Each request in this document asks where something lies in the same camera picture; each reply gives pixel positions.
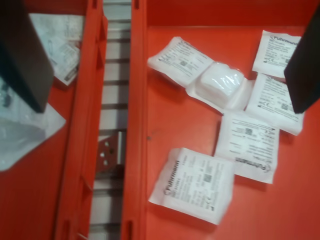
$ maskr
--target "red plastic bin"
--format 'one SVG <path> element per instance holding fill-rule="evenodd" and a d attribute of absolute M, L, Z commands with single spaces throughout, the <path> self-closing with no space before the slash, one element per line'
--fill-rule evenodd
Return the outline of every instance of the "red plastic bin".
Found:
<path fill-rule="evenodd" d="M 80 240 L 89 232 L 108 22 L 102 0 L 25 0 L 29 13 L 85 16 L 76 83 L 52 87 L 66 119 L 55 135 L 0 172 L 0 239 Z"/>
<path fill-rule="evenodd" d="M 273 184 L 235 177 L 219 226 L 148 202 L 172 148 L 213 155 L 221 114 L 188 97 L 148 57 L 180 36 L 253 80 L 263 30 L 301 36 L 318 0 L 134 0 L 123 240 L 320 239 L 320 101 L 299 136 L 281 132 Z"/>

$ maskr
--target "white plastic bag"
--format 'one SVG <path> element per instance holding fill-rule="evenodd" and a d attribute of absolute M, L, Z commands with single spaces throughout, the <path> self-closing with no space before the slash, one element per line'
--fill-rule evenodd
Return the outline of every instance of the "white plastic bag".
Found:
<path fill-rule="evenodd" d="M 148 59 L 148 66 L 169 80 L 186 87 L 214 61 L 181 37 L 174 37 L 158 54 Z"/>
<path fill-rule="evenodd" d="M 11 168 L 24 155 L 55 134 L 66 122 L 49 104 L 46 105 L 43 115 L 47 119 L 43 129 L 0 117 L 0 171 Z"/>
<path fill-rule="evenodd" d="M 218 225 L 232 199 L 234 164 L 172 149 L 149 201 Z"/>
<path fill-rule="evenodd" d="M 278 148 L 278 128 L 243 111 L 225 112 L 214 156 L 234 161 L 236 175 L 272 184 Z"/>
<path fill-rule="evenodd" d="M 284 70 L 300 39 L 300 36 L 263 31 L 252 70 L 284 79 Z"/>
<path fill-rule="evenodd" d="M 225 110 L 243 110 L 252 88 L 253 81 L 248 81 L 240 71 L 214 62 L 186 87 L 186 92 L 190 97 L 224 113 Z"/>
<path fill-rule="evenodd" d="M 296 136 L 303 129 L 305 114 L 294 112 L 288 86 L 261 73 L 258 73 L 245 112 Z"/>

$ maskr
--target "barcode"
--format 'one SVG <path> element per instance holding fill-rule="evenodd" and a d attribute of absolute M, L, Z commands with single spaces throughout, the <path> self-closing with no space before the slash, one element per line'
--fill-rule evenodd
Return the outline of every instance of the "barcode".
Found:
<path fill-rule="evenodd" d="M 284 109 L 284 110 L 288 110 L 288 105 L 287 104 L 284 104 L 284 103 L 282 103 L 282 105 L 281 105 L 281 108 L 282 109 Z"/>
<path fill-rule="evenodd" d="M 205 174 L 204 177 L 203 177 L 203 181 L 205 181 L 207 183 L 210 183 L 211 179 L 212 179 L 212 176 L 209 175 L 209 174 Z"/>
<path fill-rule="evenodd" d="M 247 135 L 252 135 L 252 129 L 251 128 L 246 128 L 245 129 L 245 134 L 247 134 Z"/>
<path fill-rule="evenodd" d="M 187 62 L 186 62 L 186 61 L 181 61 L 181 62 L 180 62 L 180 65 L 186 66 L 186 65 L 187 65 Z"/>

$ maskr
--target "red bin divider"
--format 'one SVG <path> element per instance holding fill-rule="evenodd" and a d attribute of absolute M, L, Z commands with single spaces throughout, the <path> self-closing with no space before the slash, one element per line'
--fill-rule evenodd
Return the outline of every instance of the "red bin divider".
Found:
<path fill-rule="evenodd" d="M 89 234 L 96 171 L 108 21 L 103 0 L 25 0 L 29 13 L 85 16 L 78 76 L 52 87 L 49 103 L 65 126 L 0 172 L 4 240 L 73 240 Z"/>

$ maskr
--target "clear plastic bag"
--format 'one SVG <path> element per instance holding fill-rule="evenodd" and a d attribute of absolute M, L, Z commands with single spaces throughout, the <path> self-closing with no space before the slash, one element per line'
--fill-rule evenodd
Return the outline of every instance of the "clear plastic bag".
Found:
<path fill-rule="evenodd" d="M 0 76 L 0 118 L 44 129 L 48 120 L 36 113 Z"/>

